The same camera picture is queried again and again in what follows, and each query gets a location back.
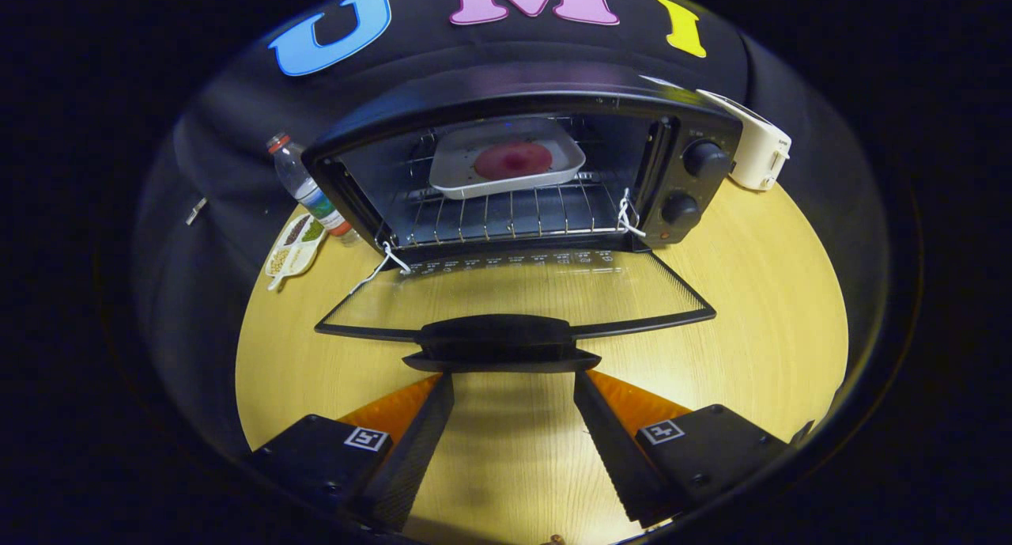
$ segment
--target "yellow letter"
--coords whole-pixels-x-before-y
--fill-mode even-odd
[[[700,59],[705,58],[706,51],[699,44],[699,30],[695,23],[699,18],[695,16],[695,13],[668,0],[657,1],[668,8],[668,15],[671,17],[671,34],[668,35],[668,44]]]

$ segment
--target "food tray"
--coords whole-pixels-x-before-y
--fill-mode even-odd
[[[277,288],[282,279],[303,274],[313,264],[326,234],[323,224],[309,213],[297,216],[285,225],[281,239],[263,265],[264,274],[274,278],[267,289]]]
[[[530,142],[543,146],[552,154],[549,170],[509,180],[492,181],[481,177],[475,171],[478,156],[493,146],[509,142]],[[432,159],[429,184],[446,198],[480,198],[493,193],[565,183],[576,176],[586,161],[583,150],[553,119],[488,121],[442,137]]]

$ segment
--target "wooden table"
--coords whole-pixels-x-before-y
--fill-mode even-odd
[[[686,240],[657,254],[716,317],[581,341],[603,357],[597,371],[690,408],[720,401],[782,440],[826,415],[846,367],[843,296],[819,238],[779,185],[757,193],[725,181]],[[329,238],[280,292],[267,292],[261,271],[236,361],[251,448],[308,413],[336,419],[428,375],[401,362],[417,351],[412,344],[313,331],[380,259],[364,242]],[[571,373],[466,373],[453,386],[456,403],[406,535],[534,545],[561,534],[572,545],[641,533],[573,404]]]

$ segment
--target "oven control knob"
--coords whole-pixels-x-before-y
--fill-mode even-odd
[[[731,173],[731,156],[712,142],[693,144],[684,156],[685,170],[697,180],[720,183]]]
[[[700,216],[699,203],[683,191],[668,195],[668,200],[661,207],[661,217],[675,231],[689,231],[699,222]]]

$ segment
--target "wire rack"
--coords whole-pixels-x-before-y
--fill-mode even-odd
[[[594,148],[602,142],[581,118],[556,117],[584,150],[588,161],[571,181],[481,198],[448,199],[428,186],[428,173],[439,132],[421,137],[405,161],[407,186],[395,193],[388,210],[398,212],[388,223],[400,232],[398,247],[449,243],[499,242],[545,236],[625,232],[618,223],[615,186],[607,171],[595,170]]]

